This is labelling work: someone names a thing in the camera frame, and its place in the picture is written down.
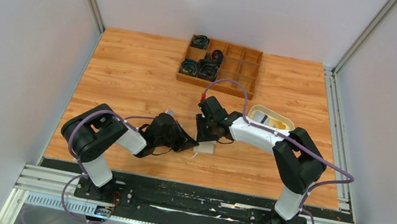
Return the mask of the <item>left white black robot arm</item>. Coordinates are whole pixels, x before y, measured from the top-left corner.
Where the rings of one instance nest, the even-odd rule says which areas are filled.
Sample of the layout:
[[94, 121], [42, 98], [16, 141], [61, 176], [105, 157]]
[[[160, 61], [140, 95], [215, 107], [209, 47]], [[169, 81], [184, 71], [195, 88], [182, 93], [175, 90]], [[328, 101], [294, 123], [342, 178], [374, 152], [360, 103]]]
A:
[[104, 103], [68, 120], [60, 132], [69, 153], [100, 199], [114, 192], [115, 179], [104, 157], [112, 145], [125, 148], [137, 158], [153, 156], [158, 147], [180, 152], [199, 145], [166, 112], [151, 118], [148, 124], [135, 127]]

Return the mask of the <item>white leather card holder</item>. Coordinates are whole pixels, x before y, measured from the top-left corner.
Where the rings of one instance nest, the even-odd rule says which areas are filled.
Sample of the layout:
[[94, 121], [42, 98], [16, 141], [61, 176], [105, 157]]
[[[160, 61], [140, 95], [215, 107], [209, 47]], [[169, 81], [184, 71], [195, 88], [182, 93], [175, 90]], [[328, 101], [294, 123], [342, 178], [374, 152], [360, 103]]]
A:
[[193, 152], [212, 155], [214, 154], [216, 143], [216, 141], [199, 142], [199, 145], [193, 148]]

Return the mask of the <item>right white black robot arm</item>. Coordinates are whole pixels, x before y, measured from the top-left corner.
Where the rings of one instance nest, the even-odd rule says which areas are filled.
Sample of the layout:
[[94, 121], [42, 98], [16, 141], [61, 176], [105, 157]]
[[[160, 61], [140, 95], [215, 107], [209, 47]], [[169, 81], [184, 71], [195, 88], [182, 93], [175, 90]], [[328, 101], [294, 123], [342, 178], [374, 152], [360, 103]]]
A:
[[227, 113], [214, 96], [202, 97], [196, 116], [199, 141], [243, 142], [271, 154], [283, 191], [271, 210], [270, 224], [292, 224], [301, 212], [308, 188], [326, 170], [322, 155], [303, 128], [279, 130], [253, 121], [240, 112]]

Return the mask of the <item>yellow VIP card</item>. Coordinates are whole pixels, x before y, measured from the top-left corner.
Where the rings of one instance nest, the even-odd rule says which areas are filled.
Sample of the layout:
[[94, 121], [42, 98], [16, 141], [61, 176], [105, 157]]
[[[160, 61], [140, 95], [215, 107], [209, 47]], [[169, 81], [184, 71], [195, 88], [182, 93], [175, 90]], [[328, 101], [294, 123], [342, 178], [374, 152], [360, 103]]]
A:
[[268, 123], [269, 126], [273, 127], [274, 129], [281, 129], [281, 130], [287, 129], [287, 125], [285, 123], [283, 123], [282, 121], [275, 120], [273, 118], [271, 118]]

